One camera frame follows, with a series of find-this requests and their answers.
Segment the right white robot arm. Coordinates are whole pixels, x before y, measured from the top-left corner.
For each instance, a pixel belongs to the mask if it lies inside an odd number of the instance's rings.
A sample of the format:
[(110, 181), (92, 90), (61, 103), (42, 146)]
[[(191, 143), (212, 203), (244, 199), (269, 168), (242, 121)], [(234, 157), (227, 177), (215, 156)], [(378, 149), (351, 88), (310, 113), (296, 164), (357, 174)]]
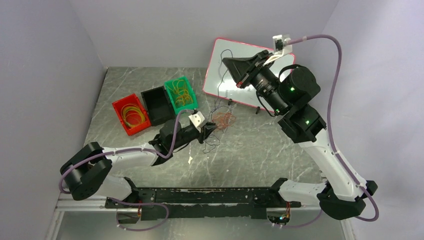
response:
[(270, 193), (270, 202), (275, 207), (287, 202), (319, 206), (336, 220), (358, 218), (377, 184), (359, 176), (342, 159), (330, 137), (329, 124), (310, 106), (310, 100), (321, 90), (313, 73), (305, 66), (291, 64), (282, 68), (287, 76), (281, 79), (266, 64), (270, 57), (264, 50), (253, 57), (225, 57), (222, 63), (237, 88), (253, 87), (258, 100), (267, 102), (272, 108), (270, 115), (279, 117), (282, 131), (307, 152), (327, 178), (316, 184), (279, 180)]

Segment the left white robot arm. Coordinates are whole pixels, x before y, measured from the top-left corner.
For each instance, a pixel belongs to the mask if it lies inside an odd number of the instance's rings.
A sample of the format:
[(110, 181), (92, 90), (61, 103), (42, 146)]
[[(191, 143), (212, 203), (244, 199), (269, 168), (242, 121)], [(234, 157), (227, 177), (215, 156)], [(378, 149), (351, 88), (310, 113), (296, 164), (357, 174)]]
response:
[(174, 149), (192, 141), (202, 144), (215, 129), (217, 125), (209, 121), (196, 128), (193, 123), (182, 127), (169, 120), (152, 140), (139, 146), (111, 148), (90, 142), (60, 168), (59, 190), (75, 201), (103, 196), (132, 208), (139, 200), (136, 186), (128, 177), (114, 177), (114, 171), (161, 165), (173, 157)]

